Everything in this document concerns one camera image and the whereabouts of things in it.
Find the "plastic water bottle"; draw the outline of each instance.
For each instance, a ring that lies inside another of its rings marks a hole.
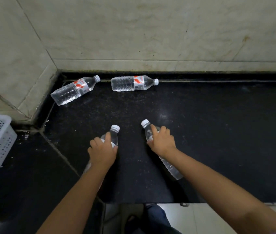
[[[151,123],[146,119],[141,122],[141,125],[145,129],[145,138],[147,139],[147,141],[153,141]],[[183,178],[183,175],[173,165],[171,165],[165,158],[162,158],[161,156],[159,156],[159,158],[161,159],[161,161],[163,162],[167,170],[170,172],[170,174],[172,174],[172,176],[176,180],[180,180],[181,178]]]
[[[111,79],[113,91],[147,90],[153,85],[158,85],[159,79],[151,79],[146,75],[122,76]]]
[[[55,90],[51,97],[59,106],[67,104],[74,99],[81,97],[82,95],[92,91],[95,84],[100,81],[99,76],[83,77],[73,83],[63,86],[60,89]]]
[[[112,125],[111,129],[110,129],[110,134],[111,134],[111,144],[112,144],[112,148],[114,148],[115,146],[118,145],[118,138],[117,138],[117,133],[120,131],[120,127],[117,125]],[[105,141],[105,134],[101,136],[101,141],[104,142]],[[89,168],[92,166],[91,161],[89,160],[86,168],[84,169],[84,173],[87,172],[89,170]]]

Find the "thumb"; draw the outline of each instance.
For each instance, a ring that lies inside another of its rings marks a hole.
[[[114,153],[117,153],[117,149],[118,149],[118,146],[114,146],[113,152],[114,152]]]
[[[147,145],[149,145],[149,147],[153,149],[153,141],[147,141]]]

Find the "water bottle lying on counter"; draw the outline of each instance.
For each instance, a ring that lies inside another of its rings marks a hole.
[[[159,79],[151,79],[146,75],[120,76],[111,79],[113,91],[147,90],[153,85],[158,85]]]
[[[55,90],[51,97],[59,106],[65,105],[82,95],[93,90],[96,83],[100,81],[99,76],[83,77],[73,83],[67,84],[60,89]]]
[[[151,123],[146,119],[141,122],[142,127],[145,129],[145,138],[147,141],[153,141],[153,133],[151,130]],[[167,170],[170,172],[170,174],[176,179],[180,180],[183,178],[183,175],[173,166],[171,165],[165,158],[162,158],[159,156]]]
[[[112,144],[112,148],[114,148],[115,146],[118,145],[118,138],[117,138],[117,134],[120,131],[120,127],[117,125],[112,125],[111,129],[110,129],[110,134],[111,134],[111,144]],[[100,137],[102,142],[105,142],[105,134],[103,134]],[[87,172],[89,170],[89,168],[92,166],[91,161],[89,160],[86,168],[84,169],[84,173]]]

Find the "tiled wall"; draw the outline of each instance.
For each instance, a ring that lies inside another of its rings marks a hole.
[[[56,70],[17,0],[0,0],[0,114],[31,121]]]
[[[276,71],[276,0],[19,0],[64,70]]]

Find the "black countertop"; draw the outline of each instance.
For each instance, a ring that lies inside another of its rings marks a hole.
[[[119,151],[99,199],[204,202],[187,181],[168,176],[146,145],[144,119],[167,126],[182,152],[261,201],[276,202],[276,83],[160,82],[146,91],[114,92],[100,82],[81,98],[54,105],[40,132],[18,134],[0,169],[0,233],[35,233],[82,174],[89,141],[112,124],[120,126]],[[100,220],[102,203],[96,204],[93,217]],[[94,223],[88,228],[97,233]]]

